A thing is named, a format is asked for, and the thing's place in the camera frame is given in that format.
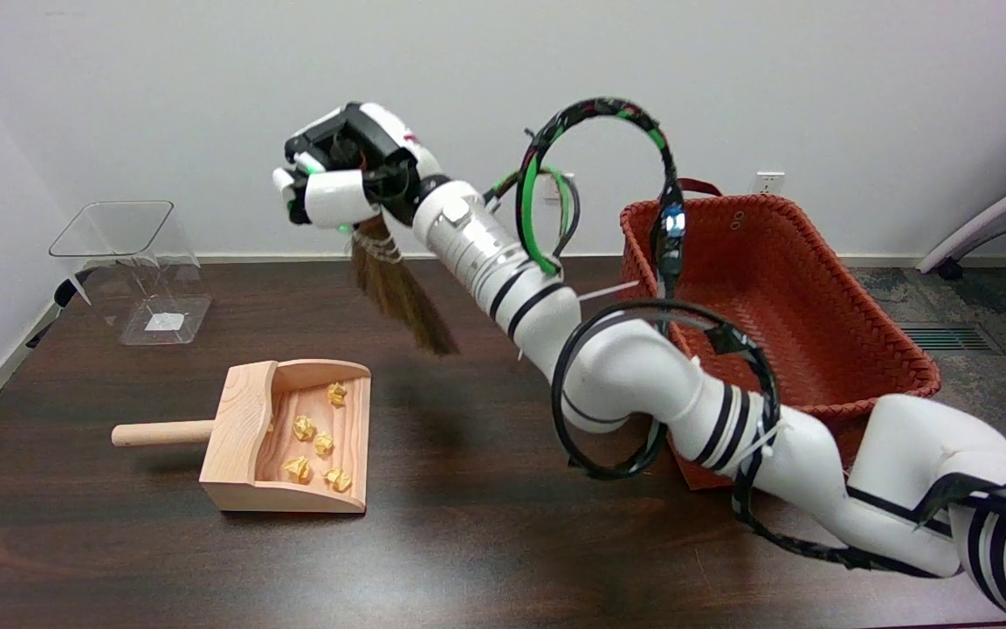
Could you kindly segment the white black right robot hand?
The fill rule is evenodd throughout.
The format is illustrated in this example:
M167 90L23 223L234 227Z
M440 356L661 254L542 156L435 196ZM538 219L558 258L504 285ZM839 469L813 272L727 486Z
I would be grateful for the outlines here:
M339 230L387 214L411 226L424 195L448 178L416 133L386 107L349 102L284 144L272 173L294 225Z

